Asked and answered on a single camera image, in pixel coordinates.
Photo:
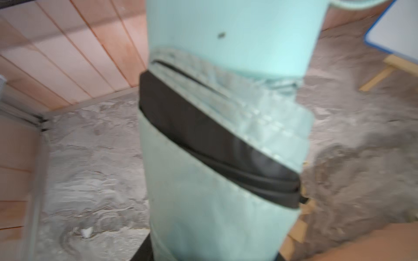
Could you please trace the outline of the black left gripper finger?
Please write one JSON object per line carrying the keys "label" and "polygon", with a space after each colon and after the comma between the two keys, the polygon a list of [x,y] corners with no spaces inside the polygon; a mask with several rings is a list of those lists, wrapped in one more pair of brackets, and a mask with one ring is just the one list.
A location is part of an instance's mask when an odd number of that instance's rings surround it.
{"label": "black left gripper finger", "polygon": [[130,261],[153,261],[153,249],[150,234],[147,235]]}

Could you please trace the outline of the mint green umbrella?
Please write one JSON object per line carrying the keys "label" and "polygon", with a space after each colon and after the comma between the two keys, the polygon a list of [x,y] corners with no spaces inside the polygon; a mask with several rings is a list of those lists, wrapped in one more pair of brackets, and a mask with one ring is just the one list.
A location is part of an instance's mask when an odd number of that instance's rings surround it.
{"label": "mint green umbrella", "polygon": [[296,101],[329,7],[147,1],[138,121],[153,261],[283,261],[314,115]]}

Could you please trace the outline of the pink plastic storage box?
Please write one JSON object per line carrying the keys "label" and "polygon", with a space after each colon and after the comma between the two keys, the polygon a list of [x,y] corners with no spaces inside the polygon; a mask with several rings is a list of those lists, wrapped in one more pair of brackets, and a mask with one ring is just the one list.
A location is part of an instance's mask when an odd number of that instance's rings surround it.
{"label": "pink plastic storage box", "polygon": [[389,224],[355,241],[317,254],[311,261],[416,261],[418,223]]}

